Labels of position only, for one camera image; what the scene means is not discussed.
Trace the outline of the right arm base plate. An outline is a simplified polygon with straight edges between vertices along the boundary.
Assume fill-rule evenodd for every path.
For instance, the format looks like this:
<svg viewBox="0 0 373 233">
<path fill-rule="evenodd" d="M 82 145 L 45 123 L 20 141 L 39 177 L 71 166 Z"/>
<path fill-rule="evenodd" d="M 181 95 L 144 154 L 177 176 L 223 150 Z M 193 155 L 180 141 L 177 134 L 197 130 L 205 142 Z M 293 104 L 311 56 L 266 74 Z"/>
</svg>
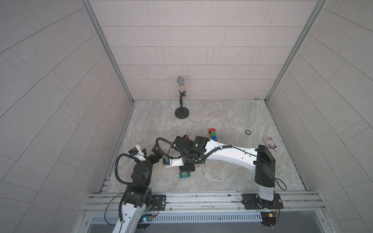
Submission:
<svg viewBox="0 0 373 233">
<path fill-rule="evenodd" d="M 259 194 L 243 194 L 242 204 L 246 210 L 257 210 L 257 209 L 283 209 L 283 203 L 280 195 L 274 193 L 274 199 L 267 201 L 259 197 Z"/>
</svg>

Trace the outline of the red small lego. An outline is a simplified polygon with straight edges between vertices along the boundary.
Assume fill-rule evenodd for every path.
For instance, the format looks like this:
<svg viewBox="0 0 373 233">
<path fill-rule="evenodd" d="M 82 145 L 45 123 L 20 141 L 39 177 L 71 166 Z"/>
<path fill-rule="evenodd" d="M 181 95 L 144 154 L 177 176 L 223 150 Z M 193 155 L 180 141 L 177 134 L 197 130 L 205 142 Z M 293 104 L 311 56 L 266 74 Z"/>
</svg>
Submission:
<svg viewBox="0 0 373 233">
<path fill-rule="evenodd" d="M 216 130 L 215 130 L 214 128 L 212 128 L 212 129 L 209 129 L 209 130 L 208 130 L 208 133 L 211 134 L 212 132 L 215 132 L 215 131 L 216 131 Z"/>
</svg>

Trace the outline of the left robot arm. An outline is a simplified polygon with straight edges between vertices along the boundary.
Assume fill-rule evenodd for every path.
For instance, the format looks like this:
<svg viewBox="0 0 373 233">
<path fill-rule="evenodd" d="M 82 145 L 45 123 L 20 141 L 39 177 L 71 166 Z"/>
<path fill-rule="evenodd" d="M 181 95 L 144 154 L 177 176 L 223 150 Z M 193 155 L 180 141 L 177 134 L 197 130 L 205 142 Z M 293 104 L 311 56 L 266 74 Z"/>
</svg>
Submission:
<svg viewBox="0 0 373 233">
<path fill-rule="evenodd" d="M 122 157 L 133 159 L 136 164 L 131 175 L 132 181 L 122 180 L 118 173 L 118 164 Z M 160 207 L 152 202 L 151 183 L 153 165 L 158 163 L 162 154 L 157 146 L 152 148 L 152 154 L 146 155 L 146 150 L 141 150 L 139 146 L 132 148 L 128 154 L 120 154 L 114 164 L 114 174 L 117 181 L 127 185 L 123 196 L 119 202 L 119 219 L 114 227 L 115 233 L 134 233 L 135 230 L 145 230 L 150 226 L 155 214 L 144 214 L 143 212 L 152 205 L 156 210 Z"/>
</svg>

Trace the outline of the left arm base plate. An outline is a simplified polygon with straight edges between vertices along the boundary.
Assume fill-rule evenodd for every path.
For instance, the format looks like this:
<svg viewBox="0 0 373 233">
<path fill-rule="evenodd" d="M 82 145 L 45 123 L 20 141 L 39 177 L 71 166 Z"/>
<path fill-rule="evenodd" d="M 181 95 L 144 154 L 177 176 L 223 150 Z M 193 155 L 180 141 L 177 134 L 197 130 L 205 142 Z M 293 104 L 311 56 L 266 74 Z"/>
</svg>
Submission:
<svg viewBox="0 0 373 233">
<path fill-rule="evenodd" d="M 151 205 L 145 211 L 164 211 L 166 208 L 166 195 L 152 195 Z"/>
</svg>

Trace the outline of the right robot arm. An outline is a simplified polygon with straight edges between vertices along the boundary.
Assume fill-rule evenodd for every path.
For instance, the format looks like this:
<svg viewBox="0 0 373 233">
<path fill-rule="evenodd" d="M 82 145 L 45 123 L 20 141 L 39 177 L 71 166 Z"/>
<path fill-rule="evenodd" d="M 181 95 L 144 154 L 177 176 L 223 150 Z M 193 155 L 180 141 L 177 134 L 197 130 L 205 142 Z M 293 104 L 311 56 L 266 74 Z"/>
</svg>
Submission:
<svg viewBox="0 0 373 233">
<path fill-rule="evenodd" d="M 254 171 L 254 181 L 259 185 L 258 198 L 268 202 L 274 200 L 276 159 L 266 146 L 240 148 L 201 136 L 193 141 L 178 136 L 171 148 L 190 164 L 199 165 L 207 160 L 219 160 Z"/>
</svg>

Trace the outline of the green long lego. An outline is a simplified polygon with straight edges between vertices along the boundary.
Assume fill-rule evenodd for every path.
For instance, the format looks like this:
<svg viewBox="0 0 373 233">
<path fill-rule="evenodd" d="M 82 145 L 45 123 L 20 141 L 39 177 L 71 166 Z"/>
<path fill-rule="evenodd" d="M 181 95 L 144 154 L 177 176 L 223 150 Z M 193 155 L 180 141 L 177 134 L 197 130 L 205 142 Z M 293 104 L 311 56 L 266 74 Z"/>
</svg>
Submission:
<svg viewBox="0 0 373 233">
<path fill-rule="evenodd" d="M 190 178 L 191 177 L 191 173 L 190 172 L 180 172 L 179 173 L 179 178 L 180 179 L 186 179 L 186 178 Z"/>
</svg>

